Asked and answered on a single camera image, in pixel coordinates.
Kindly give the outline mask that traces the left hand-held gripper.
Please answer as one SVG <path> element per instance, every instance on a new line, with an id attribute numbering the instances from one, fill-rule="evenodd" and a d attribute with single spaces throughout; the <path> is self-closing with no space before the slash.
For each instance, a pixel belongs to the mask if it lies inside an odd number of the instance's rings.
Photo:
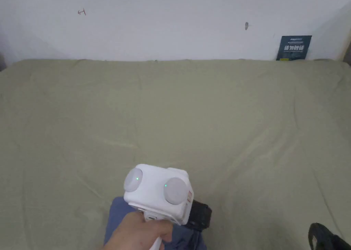
<path id="1" fill-rule="evenodd" d="M 124 181 L 124 201 L 143 215 L 144 223 L 165 220 L 175 227 L 171 250 L 206 250 L 202 232 L 210 225 L 211 208 L 194 198 L 185 170 L 136 165 Z"/>

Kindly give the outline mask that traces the person's left hand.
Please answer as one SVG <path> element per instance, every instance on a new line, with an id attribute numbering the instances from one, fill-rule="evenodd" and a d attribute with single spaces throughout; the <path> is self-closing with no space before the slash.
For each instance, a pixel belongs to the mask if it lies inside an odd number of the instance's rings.
<path id="1" fill-rule="evenodd" d="M 172 240 L 173 224 L 167 220 L 145 221 L 141 212 L 128 213 L 103 250 L 149 250 L 157 238 Z"/>

